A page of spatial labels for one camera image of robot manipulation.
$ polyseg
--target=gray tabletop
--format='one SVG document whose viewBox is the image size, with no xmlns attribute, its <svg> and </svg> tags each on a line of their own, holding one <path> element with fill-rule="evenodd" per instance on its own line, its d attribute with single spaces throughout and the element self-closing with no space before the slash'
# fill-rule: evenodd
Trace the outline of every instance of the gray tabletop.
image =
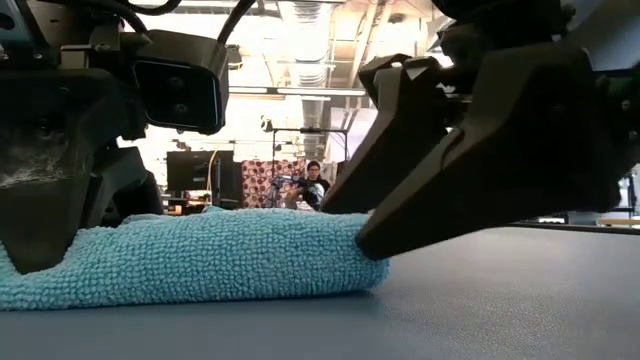
<svg viewBox="0 0 640 360">
<path fill-rule="evenodd" d="M 335 298 L 0 313 L 0 359 L 638 359 L 640 237 L 506 228 Z"/>
</svg>

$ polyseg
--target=microfiber towel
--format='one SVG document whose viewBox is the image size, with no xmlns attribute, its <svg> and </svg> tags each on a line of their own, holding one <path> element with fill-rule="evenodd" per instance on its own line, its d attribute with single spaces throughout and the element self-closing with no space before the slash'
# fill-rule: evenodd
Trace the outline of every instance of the microfiber towel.
<svg viewBox="0 0 640 360">
<path fill-rule="evenodd" d="M 54 268 L 18 274 L 0 247 L 0 310 L 309 297 L 380 284 L 354 237 L 366 215 L 287 209 L 138 215 L 78 232 Z"/>
</svg>

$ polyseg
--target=person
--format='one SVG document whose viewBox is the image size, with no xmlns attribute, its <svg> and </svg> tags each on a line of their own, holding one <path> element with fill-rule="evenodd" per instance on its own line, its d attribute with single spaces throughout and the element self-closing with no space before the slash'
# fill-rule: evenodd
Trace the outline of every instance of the person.
<svg viewBox="0 0 640 360">
<path fill-rule="evenodd" d="M 307 177 L 297 181 L 298 187 L 290 190 L 285 198 L 286 207 L 289 209 L 297 209 L 296 201 L 299 196 L 302 200 L 309 204 L 312 209 L 320 210 L 320 203 L 324 198 L 324 194 L 329 190 L 331 184 L 320 175 L 320 163 L 310 161 L 307 164 Z"/>
</svg>

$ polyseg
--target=colorful patterned backdrop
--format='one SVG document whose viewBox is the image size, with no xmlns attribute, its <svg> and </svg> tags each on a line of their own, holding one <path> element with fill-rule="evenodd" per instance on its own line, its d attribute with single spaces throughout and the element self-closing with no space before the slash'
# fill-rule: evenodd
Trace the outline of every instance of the colorful patterned backdrop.
<svg viewBox="0 0 640 360">
<path fill-rule="evenodd" d="M 300 176 L 305 171 L 305 160 L 297 161 L 276 161 L 275 175 Z M 242 189 L 245 208 L 261 208 L 269 193 L 272 173 L 271 161 L 245 160 L 242 162 Z M 290 184 L 286 184 L 280 190 L 282 197 L 291 189 Z"/>
</svg>

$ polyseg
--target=ceiling duct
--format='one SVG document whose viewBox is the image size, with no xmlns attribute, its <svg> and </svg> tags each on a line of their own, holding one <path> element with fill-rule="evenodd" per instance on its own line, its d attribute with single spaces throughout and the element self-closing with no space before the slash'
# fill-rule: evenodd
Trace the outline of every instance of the ceiling duct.
<svg viewBox="0 0 640 360">
<path fill-rule="evenodd" d="M 296 63 L 290 67 L 292 85 L 298 88 L 327 86 L 333 5 L 318 2 L 279 2 L 280 14 L 291 34 L 290 49 Z M 303 127 L 325 128 L 323 101 L 302 100 Z M 322 137 L 303 136 L 305 157 L 317 159 L 324 151 Z"/>
</svg>

